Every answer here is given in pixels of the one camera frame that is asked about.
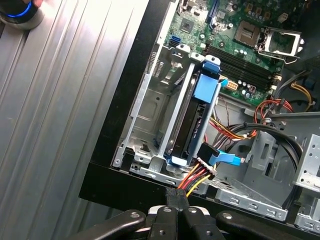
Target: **silver metal panel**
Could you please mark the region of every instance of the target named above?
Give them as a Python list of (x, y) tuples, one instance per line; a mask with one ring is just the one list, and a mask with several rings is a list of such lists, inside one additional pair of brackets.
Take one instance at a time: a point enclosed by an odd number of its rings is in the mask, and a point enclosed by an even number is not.
[(147, 4), (47, 0), (29, 34), (4, 29), (1, 239), (63, 239), (107, 217), (78, 194)]
[(270, 134), (259, 131), (257, 136), (254, 138), (251, 151), (246, 156), (245, 162), (252, 161), (252, 167), (261, 171), (264, 171), (268, 165), (268, 162), (274, 160), (274, 154), (271, 152), (276, 140)]
[(298, 213), (294, 225), (297, 227), (310, 231), (312, 233), (320, 234), (320, 221), (313, 220), (310, 216)]
[(235, 194), (234, 191), (230, 190), (218, 189), (215, 199), (221, 201), (222, 203), (226, 203), (281, 222), (284, 222), (288, 215), (287, 210), (256, 201), (243, 195)]
[(320, 193), (320, 136), (312, 134), (304, 144), (303, 155), (295, 173), (294, 184)]

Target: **blue sata port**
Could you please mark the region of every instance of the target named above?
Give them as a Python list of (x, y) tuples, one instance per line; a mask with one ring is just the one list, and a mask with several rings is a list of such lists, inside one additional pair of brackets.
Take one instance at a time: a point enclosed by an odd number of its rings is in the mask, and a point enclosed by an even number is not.
[(177, 36), (171, 36), (170, 40), (169, 40), (169, 46), (170, 47), (176, 47), (180, 44), (181, 42), (181, 38), (177, 37)]

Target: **corrugated metal surface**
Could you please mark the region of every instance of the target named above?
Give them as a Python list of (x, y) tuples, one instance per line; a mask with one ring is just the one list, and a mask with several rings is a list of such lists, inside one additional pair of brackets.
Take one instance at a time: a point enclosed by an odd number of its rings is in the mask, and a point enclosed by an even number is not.
[(0, 238), (63, 239), (116, 214), (78, 198), (148, 0), (47, 0), (0, 38)]

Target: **black wire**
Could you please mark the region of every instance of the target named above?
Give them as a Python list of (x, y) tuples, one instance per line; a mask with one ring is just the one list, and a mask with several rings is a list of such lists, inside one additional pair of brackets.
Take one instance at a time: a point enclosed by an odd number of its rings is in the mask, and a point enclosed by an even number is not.
[[(276, 141), (283, 147), (283, 149), (287, 152), (289, 155), (292, 163), (294, 170), (297, 171), (299, 160), (302, 156), (303, 150), (299, 143), (297, 143), (294, 139), (289, 137), (286, 134), (283, 134), (282, 132), (278, 131), (277, 129), (266, 126), (263, 124), (258, 124), (258, 123), (247, 123), (247, 124), (239, 124), (238, 126), (234, 127), (232, 130), (234, 133), (241, 132), (243, 130), (259, 130), (259, 131), (264, 131), (272, 135)], [(221, 145), (223, 145), (226, 141), (228, 141), (228, 137), (224, 137), (221, 141)], [(284, 209), (289, 209), (290, 206), (293, 204), (295, 200), (298, 200), (299, 196), (301, 194), (301, 188), (298, 186), (293, 186), (291, 193), (287, 197), (287, 199), (284, 201), (282, 207)]]
[(228, 148), (225, 149), (225, 152), (226, 152), (226, 153), (229, 153), (229, 152), (231, 151), (231, 149), (233, 149), (234, 146), (235, 146), (238, 142), (239, 142), (239, 141), (234, 141), (234, 142), (232, 142), (232, 144), (229, 145)]
[(305, 105), (309, 105), (309, 101), (306, 101), (306, 100), (300, 100), (300, 99), (297, 99), (297, 100), (291, 100), (291, 101), (288, 101), (288, 103), (290, 103), (291, 105), (292, 104), (305, 104)]

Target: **blue plastic tab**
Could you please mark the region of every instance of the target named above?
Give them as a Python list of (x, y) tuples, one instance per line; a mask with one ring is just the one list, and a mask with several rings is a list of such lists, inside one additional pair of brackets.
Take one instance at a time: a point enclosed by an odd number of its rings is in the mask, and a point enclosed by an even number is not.
[(234, 166), (240, 166), (241, 164), (241, 158), (237, 157), (234, 154), (230, 154), (230, 153), (226, 153), (224, 151), (220, 151), (219, 156), (214, 156), (212, 155), (212, 157), (209, 160), (209, 164), (211, 166), (215, 165), (218, 162), (222, 162), (222, 163), (226, 163), (226, 164), (231, 164)]
[(220, 72), (220, 66), (213, 64), (211, 62), (205, 62), (202, 65), (202, 68), (214, 74), (218, 74)]
[(204, 74), (200, 74), (193, 97), (210, 104), (214, 97), (217, 85), (218, 80)]

